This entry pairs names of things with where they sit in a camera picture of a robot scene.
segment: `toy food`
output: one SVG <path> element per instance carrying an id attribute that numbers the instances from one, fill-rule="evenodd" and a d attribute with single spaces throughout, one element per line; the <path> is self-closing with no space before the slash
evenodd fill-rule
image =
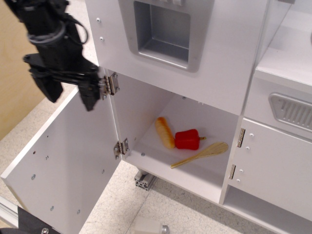
<path id="1" fill-rule="evenodd" d="M 175 139 L 164 117 L 159 117 L 155 121 L 155 127 L 163 145 L 168 149 L 175 147 Z"/>
<path id="2" fill-rule="evenodd" d="M 178 132 L 175 134 L 175 146 L 178 149 L 198 150 L 199 141 L 204 139 L 206 138 L 199 137 L 196 129 Z"/>

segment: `toy bread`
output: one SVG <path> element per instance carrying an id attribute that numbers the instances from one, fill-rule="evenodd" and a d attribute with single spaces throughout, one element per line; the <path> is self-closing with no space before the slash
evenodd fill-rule
<path id="1" fill-rule="evenodd" d="M 176 146 L 175 139 L 167 124 L 167 120 L 164 117 L 157 118 L 155 127 L 163 145 L 168 149 L 173 149 Z"/>

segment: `toy kitchen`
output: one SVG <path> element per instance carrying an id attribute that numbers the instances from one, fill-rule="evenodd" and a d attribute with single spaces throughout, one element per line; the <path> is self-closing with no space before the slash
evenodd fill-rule
<path id="1" fill-rule="evenodd" d="M 87 111 L 77 88 L 56 110 L 1 175 L 20 204 L 77 234 L 124 160 L 273 232 L 312 233 L 312 1 L 86 4 L 114 95 Z M 168 149 L 159 117 L 207 139 Z M 215 142 L 228 150 L 170 167 Z"/>

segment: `gray vent grille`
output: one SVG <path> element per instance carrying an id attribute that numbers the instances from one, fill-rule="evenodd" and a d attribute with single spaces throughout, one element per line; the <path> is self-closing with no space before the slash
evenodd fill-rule
<path id="1" fill-rule="evenodd" d="M 269 101 L 278 121 L 312 132 L 311 103 L 281 94 L 271 94 Z"/>

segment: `wooden spoon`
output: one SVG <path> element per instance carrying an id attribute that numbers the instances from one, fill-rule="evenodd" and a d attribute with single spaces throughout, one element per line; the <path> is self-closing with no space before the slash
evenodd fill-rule
<path id="1" fill-rule="evenodd" d="M 171 164 L 170 167 L 171 169 L 181 166 L 185 163 L 188 163 L 190 161 L 193 161 L 194 159 L 197 158 L 202 158 L 202 157 L 209 157 L 209 156 L 213 156 L 213 155 L 218 155 L 221 153 L 224 153 L 228 150 L 229 146 L 227 143 L 225 142 L 216 142 L 210 146 L 208 146 L 206 149 L 204 149 L 203 151 L 199 152 L 197 155 L 189 157 L 187 159 L 184 159 L 180 162 L 176 162 L 174 164 Z"/>

